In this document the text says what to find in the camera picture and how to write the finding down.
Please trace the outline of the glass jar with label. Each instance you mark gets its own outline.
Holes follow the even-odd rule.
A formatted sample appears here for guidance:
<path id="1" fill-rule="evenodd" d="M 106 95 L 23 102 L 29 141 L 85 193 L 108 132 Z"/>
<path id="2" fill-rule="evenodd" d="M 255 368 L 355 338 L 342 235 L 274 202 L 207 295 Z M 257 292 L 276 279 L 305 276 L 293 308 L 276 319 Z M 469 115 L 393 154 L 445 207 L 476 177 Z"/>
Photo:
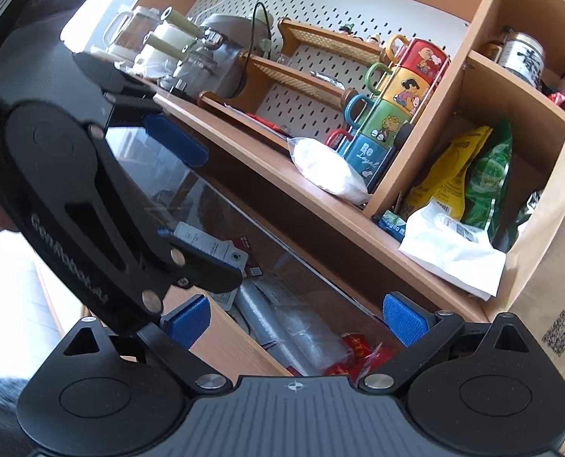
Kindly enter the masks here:
<path id="1" fill-rule="evenodd" d="M 545 68 L 545 50 L 532 36 L 513 32 L 507 35 L 497 63 L 537 89 Z"/>

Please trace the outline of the white plastic bag bundle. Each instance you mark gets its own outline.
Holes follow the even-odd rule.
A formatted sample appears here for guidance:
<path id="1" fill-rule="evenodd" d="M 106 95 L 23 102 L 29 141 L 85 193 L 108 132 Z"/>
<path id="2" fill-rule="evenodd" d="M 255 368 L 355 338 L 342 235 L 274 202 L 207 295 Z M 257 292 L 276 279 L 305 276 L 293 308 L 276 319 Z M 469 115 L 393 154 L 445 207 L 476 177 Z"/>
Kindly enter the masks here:
<path id="1" fill-rule="evenodd" d="M 291 161 L 310 183 L 355 205 L 371 199 L 362 176 L 336 151 L 308 137 L 288 140 Z"/>

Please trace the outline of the small wooden tiered rack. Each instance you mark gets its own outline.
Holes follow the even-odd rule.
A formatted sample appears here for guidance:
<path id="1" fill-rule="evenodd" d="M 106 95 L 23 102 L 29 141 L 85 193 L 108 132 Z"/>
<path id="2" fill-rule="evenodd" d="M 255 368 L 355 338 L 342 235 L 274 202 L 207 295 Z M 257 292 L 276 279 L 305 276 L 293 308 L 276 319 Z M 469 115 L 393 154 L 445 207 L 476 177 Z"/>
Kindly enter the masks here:
<path id="1" fill-rule="evenodd" d="M 253 55 L 243 89 L 224 99 L 203 92 L 198 105 L 284 153 L 292 137 L 318 141 L 346 126 L 345 102 L 364 89 L 366 70 L 381 58 L 375 42 L 283 18 L 276 60 Z"/>

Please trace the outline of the red cartoon mug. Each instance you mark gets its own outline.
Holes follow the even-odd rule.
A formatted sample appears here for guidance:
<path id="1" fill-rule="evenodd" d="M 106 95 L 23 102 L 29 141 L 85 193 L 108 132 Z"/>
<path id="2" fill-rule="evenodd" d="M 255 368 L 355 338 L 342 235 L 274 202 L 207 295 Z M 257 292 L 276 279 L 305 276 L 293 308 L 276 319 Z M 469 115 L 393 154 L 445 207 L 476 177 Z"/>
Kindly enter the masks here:
<path id="1" fill-rule="evenodd" d="M 429 85 L 433 84 L 449 62 L 445 51 L 429 40 L 408 39 L 402 34 L 391 36 L 384 50 L 391 64 L 416 73 Z"/>

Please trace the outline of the clear plastic wrap roll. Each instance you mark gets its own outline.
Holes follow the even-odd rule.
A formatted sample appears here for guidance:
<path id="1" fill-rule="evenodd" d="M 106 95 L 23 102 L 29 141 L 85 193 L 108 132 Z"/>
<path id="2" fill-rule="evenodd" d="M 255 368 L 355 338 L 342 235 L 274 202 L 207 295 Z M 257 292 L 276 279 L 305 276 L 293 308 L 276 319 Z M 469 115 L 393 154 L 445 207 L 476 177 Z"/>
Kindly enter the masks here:
<path id="1" fill-rule="evenodd" d="M 301 376 L 321 376 L 351 350 L 319 314 L 278 278 L 246 278 L 235 306 L 254 339 L 283 367 Z"/>

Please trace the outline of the blue cartoon mug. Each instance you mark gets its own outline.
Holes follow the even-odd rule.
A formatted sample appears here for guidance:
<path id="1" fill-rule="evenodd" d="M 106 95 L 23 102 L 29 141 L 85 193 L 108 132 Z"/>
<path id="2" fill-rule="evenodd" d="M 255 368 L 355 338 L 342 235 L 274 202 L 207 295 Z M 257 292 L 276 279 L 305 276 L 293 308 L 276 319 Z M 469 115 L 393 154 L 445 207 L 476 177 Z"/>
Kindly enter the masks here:
<path id="1" fill-rule="evenodd" d="M 325 145 L 332 147 L 359 173 L 369 193 L 373 193 L 378 186 L 393 154 L 388 134 L 381 129 L 372 129 L 367 133 L 336 129 L 329 134 Z"/>

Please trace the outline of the brown paper bag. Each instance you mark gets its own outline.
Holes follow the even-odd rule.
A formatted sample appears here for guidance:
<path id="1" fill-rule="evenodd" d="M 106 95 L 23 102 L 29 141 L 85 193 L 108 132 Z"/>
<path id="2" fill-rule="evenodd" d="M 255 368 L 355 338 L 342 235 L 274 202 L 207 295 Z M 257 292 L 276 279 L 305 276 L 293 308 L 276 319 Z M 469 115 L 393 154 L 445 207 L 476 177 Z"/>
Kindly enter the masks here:
<path id="1" fill-rule="evenodd" d="M 506 254 L 497 296 L 483 310 L 490 319 L 516 314 L 565 380 L 565 141 L 535 212 Z"/>

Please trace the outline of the yellow snack bag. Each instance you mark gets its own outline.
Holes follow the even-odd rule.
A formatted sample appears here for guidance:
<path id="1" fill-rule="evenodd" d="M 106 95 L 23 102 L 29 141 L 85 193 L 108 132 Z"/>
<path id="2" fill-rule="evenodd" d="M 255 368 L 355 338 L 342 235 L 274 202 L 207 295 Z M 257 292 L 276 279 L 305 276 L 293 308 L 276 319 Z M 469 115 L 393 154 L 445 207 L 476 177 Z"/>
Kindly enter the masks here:
<path id="1" fill-rule="evenodd" d="M 472 128 L 457 135 L 432 164 L 425 179 L 410 190 L 400 209 L 407 220 L 418 209 L 434 200 L 443 211 L 460 220 L 465 209 L 465 176 L 477 154 L 484 147 L 493 129 L 489 126 Z"/>

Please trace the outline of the grey espresso machine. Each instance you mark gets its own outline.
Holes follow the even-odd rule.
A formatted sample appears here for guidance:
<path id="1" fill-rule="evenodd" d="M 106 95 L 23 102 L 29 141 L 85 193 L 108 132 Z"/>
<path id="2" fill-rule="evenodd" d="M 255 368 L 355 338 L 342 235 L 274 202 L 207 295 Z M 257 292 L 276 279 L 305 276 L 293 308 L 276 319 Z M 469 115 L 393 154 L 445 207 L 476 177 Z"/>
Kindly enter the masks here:
<path id="1" fill-rule="evenodd" d="M 192 102 L 203 92 L 234 98 L 246 84 L 248 60 L 268 58 L 272 52 L 274 19 L 261 1 L 248 17 L 216 13 L 196 25 L 168 7 L 162 20 L 188 35 L 190 41 L 181 48 L 153 32 L 145 36 L 145 45 L 176 60 L 174 71 L 160 78 L 158 85 Z"/>

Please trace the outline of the red paper cups pack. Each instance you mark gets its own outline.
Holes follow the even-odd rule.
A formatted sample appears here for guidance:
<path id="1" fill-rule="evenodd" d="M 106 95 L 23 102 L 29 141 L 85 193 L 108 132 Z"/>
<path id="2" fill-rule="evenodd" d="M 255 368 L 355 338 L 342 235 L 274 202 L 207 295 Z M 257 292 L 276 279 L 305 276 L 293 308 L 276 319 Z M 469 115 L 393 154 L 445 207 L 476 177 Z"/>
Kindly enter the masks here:
<path id="1" fill-rule="evenodd" d="M 400 349 L 394 345 L 381 342 L 372 348 L 367 337 L 362 333 L 345 333 L 342 342 L 351 350 L 345 361 L 331 365 L 326 376 L 348 376 L 354 384 L 360 377 L 370 374 L 372 370 L 382 366 L 395 357 Z"/>

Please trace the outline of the wooden shelf cabinet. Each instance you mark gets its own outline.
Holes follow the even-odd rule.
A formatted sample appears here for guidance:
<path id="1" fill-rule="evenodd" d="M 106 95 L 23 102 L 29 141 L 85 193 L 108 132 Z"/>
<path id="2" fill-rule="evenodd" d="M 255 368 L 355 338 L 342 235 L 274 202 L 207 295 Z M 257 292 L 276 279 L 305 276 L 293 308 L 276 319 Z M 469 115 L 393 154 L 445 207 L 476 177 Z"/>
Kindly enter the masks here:
<path id="1" fill-rule="evenodd" d="M 195 0 L 140 0 L 146 6 L 186 11 Z M 156 99 L 185 128 L 212 148 L 216 182 L 289 238 L 300 250 L 351 288 L 359 300 L 374 303 L 386 278 L 398 278 L 426 300 L 472 321 L 490 320 L 488 302 L 432 275 L 399 251 L 373 215 L 405 193 L 433 156 L 452 120 L 487 123 L 508 116 L 519 146 L 518 170 L 510 201 L 522 203 L 541 190 L 565 141 L 565 112 L 512 73 L 483 57 L 478 48 L 496 25 L 523 26 L 542 38 L 552 70 L 565 69 L 565 0 L 413 0 L 450 13 L 468 28 L 406 145 L 359 209 L 304 179 L 288 155 L 223 121 L 201 106 L 161 92 Z"/>

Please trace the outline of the yellow cartoon mug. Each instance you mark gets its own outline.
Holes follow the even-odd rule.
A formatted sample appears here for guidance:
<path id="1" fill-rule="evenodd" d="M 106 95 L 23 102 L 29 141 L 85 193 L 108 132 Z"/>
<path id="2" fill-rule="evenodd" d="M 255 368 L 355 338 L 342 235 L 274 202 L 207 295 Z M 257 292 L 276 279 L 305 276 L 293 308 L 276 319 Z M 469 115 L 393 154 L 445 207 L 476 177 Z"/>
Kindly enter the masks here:
<path id="1" fill-rule="evenodd" d="M 365 86 L 373 97 L 384 99 L 411 117 L 414 116 L 431 88 L 431 84 L 413 70 L 390 68 L 383 63 L 371 65 L 364 77 Z"/>

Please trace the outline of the white crumpled plastic bag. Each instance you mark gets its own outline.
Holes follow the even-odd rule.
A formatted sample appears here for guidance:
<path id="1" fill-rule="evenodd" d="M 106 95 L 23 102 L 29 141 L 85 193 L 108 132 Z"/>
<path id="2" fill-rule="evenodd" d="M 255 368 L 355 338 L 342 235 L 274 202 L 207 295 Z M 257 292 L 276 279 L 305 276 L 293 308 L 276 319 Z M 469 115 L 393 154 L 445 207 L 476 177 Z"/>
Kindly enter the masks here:
<path id="1" fill-rule="evenodd" d="M 486 231 L 451 218 L 435 200 L 408 217 L 399 251 L 434 275 L 487 301 L 497 295 L 506 254 Z"/>

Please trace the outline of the green snack bag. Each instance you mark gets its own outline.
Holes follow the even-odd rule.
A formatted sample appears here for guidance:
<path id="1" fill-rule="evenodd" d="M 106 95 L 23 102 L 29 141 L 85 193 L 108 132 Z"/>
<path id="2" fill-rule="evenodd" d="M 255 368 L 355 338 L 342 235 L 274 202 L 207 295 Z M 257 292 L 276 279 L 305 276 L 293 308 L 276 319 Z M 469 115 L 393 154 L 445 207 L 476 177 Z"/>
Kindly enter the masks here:
<path id="1" fill-rule="evenodd" d="M 484 230 L 494 240 L 506 199 L 513 156 L 513 133 L 508 117 L 492 128 L 484 147 L 469 167 L 462 223 Z"/>

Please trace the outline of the green cartoon mug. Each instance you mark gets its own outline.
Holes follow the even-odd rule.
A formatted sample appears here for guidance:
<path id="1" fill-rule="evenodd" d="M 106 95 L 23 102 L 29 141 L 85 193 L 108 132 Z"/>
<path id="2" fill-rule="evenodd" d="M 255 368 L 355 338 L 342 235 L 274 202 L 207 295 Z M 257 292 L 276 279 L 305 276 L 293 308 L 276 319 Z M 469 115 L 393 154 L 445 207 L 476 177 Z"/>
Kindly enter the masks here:
<path id="1" fill-rule="evenodd" d="M 383 147 L 391 147 L 402 125 L 410 119 L 396 104 L 364 94 L 352 96 L 343 113 L 353 133 L 362 134 Z"/>

